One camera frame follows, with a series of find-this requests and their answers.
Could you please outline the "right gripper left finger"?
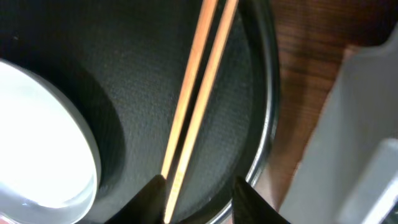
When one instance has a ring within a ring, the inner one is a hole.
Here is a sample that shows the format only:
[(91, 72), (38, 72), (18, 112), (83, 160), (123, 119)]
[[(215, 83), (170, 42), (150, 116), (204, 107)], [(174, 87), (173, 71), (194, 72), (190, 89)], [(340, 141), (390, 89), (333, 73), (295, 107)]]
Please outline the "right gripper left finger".
[(164, 223), (166, 180), (155, 175), (123, 208), (105, 224)]

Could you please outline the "grey plate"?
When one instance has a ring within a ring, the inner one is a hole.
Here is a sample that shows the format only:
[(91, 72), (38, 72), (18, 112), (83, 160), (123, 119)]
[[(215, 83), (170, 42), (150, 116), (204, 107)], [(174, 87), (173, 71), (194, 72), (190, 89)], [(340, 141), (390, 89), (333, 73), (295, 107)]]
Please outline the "grey plate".
[(77, 223), (99, 189), (95, 137), (53, 84), (1, 61), (1, 218), (9, 223)]

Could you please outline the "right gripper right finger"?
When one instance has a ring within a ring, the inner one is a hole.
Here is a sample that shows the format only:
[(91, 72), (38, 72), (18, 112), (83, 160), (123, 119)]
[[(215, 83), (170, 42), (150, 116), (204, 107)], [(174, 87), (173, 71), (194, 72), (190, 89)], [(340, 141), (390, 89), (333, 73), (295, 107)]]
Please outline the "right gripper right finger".
[(242, 177), (234, 180), (231, 204), (234, 224), (290, 224)]

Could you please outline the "wooden chopstick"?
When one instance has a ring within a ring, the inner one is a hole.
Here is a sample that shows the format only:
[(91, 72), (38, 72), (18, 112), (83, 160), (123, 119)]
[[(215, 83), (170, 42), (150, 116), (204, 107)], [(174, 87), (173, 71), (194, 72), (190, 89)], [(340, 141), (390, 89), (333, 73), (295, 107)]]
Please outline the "wooden chopstick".
[(195, 141), (197, 139), (201, 122), (205, 114), (206, 106), (208, 104), (213, 84), (215, 82), (216, 74), (224, 52), (224, 47), (229, 36), (231, 25), (233, 23), (237, 5), (238, 0), (227, 0), (224, 5), (220, 24), (218, 25), (211, 53), (204, 72), (203, 80), (201, 82), (200, 90), (198, 92), (197, 100), (195, 102), (193, 114), (190, 120), (190, 124), (188, 126), (187, 135), (182, 147), (182, 153), (178, 162), (177, 171), (172, 182), (169, 199), (167, 200), (165, 206), (164, 223), (170, 223), (171, 218), (174, 214), (178, 195), (182, 188), (185, 173), (188, 168)]
[(189, 105), (190, 97), (195, 85), (198, 69), (205, 48), (206, 40), (210, 31), (216, 10), (217, 0), (203, 0), (198, 17), (198, 22), (193, 38), (190, 54), (185, 69), (184, 79), (180, 90), (180, 95), (175, 110), (174, 120), (170, 130), (169, 140), (166, 148), (164, 161), (162, 164), (161, 175), (164, 179), (170, 171), (170, 166), (174, 158), (178, 139), (182, 130), (185, 115)]

